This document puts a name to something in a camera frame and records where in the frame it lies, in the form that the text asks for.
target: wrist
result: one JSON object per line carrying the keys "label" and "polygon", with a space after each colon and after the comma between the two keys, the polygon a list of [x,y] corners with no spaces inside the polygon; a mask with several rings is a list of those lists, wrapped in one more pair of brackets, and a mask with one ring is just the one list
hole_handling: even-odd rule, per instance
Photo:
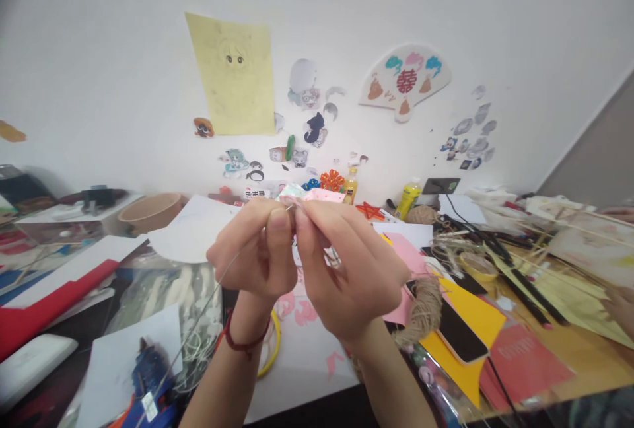
{"label": "wrist", "polygon": [[231,338],[234,343],[248,344],[266,330],[275,301],[241,291],[231,316]]}

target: yellow paper drawing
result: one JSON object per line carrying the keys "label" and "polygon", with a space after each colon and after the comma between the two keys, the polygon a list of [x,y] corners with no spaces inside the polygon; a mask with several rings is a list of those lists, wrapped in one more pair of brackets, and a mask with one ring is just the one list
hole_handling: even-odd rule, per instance
{"label": "yellow paper drawing", "polygon": [[275,134],[267,26],[185,13],[216,134]]}

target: glue bottle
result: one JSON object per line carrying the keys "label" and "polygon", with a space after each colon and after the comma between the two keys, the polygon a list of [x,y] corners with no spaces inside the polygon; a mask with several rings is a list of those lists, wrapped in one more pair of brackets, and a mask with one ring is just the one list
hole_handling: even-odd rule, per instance
{"label": "glue bottle", "polygon": [[411,182],[405,184],[403,187],[403,194],[401,195],[401,203],[398,204],[394,216],[396,218],[405,221],[409,210],[413,207],[414,203],[418,200],[419,195],[423,191],[423,188],[419,185],[421,179],[418,177],[412,177]]}
{"label": "glue bottle", "polygon": [[357,168],[351,166],[348,172],[348,178],[345,180],[345,184],[343,185],[343,191],[345,193],[345,197],[343,198],[344,203],[347,203],[348,205],[355,204],[355,195],[357,195],[358,185]]}

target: smartphone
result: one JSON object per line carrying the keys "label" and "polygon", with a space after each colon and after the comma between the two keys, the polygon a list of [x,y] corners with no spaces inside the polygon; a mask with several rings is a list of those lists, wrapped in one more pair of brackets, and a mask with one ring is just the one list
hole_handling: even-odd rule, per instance
{"label": "smartphone", "polygon": [[489,356],[489,350],[448,302],[442,300],[438,334],[447,348],[463,365]]}

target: yellow paper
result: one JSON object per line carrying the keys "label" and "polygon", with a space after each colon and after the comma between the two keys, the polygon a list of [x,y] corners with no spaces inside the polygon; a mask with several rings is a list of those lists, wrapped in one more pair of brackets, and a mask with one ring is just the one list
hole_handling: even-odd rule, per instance
{"label": "yellow paper", "polygon": [[[451,299],[456,312],[482,342],[491,349],[506,318],[496,308],[465,291],[460,286],[453,284],[448,279],[440,278],[439,281],[447,291],[447,296]],[[482,371],[482,366],[484,366],[485,359],[470,365],[461,364],[436,332],[432,332],[420,342],[469,400],[480,408],[480,372]]]}
{"label": "yellow paper", "polygon": [[216,134],[275,134],[267,26],[185,13]]}

